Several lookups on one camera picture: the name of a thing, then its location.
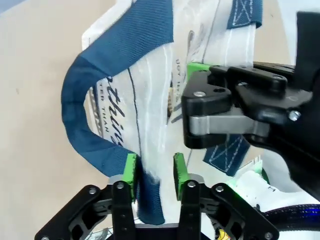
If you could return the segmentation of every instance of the robotic arm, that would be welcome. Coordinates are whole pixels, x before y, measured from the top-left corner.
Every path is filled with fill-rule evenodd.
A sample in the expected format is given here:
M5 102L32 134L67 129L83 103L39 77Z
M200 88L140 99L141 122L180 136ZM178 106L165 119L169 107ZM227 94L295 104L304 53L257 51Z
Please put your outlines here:
M250 144L279 153L292 180L320 200L320 28L314 25L320 25L319 14L298 13L295 67L255 62L253 67L215 65L209 71L195 72L181 99L185 145L209 148L224 144L230 134L242 134ZM206 187L199 176L187 173L179 153L173 159L177 199L181 201L179 223L135 224L132 201L139 179L135 159L127 161L128 171L134 173L131 179L112 177L102 190L84 187L35 240L84 240L108 214L113 223L109 239L205 240L201 213L233 240L279 238L279 212L260 212L224 183ZM308 216L305 229L319 231L318 205L281 212L298 214L299 209L307 212L306 207L316 214Z

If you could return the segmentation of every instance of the blue strap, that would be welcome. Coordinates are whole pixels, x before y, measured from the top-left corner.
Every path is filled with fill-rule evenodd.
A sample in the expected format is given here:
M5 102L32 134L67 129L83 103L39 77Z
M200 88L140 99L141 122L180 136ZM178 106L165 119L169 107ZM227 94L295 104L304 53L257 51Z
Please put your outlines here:
M91 132L83 106L86 93L97 81L121 73L150 51L171 42L172 0L138 0L80 53L67 71L61 92L66 134L74 149L108 177L123 173L130 151ZM158 225L164 217L159 184L152 182L144 173L138 214L145 223Z
M233 0L227 29L262 25L263 0Z
M208 148L203 161L233 177L243 162L250 144L242 135L231 134L225 144Z

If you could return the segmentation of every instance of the beige floor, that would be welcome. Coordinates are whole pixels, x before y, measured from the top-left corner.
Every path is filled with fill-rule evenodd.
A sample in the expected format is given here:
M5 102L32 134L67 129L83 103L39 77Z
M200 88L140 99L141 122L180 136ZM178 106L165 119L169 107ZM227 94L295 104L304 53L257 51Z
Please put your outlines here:
M287 63L276 0L265 2L256 59ZM27 0L0 16L1 240L33 239L83 186L108 180L69 144L60 91L82 33L112 4Z

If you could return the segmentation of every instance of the braided cable sleeve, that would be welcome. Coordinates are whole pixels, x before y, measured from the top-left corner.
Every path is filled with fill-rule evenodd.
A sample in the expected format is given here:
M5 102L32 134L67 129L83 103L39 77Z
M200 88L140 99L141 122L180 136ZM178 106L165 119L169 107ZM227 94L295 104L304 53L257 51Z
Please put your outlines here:
M301 204L262 212L279 231L320 231L320 204Z

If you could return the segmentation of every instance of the blue bag handle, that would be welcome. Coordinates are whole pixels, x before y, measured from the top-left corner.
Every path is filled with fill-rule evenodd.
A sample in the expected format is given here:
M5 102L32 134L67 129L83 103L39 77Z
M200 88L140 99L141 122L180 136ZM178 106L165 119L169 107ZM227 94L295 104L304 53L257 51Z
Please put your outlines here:
M129 69L140 58L173 42L172 0L138 0L106 32L74 60L62 91L62 121L73 148L108 177L122 174L129 150L91 132L84 101L90 87ZM159 184L144 173L139 183L140 219L164 223Z

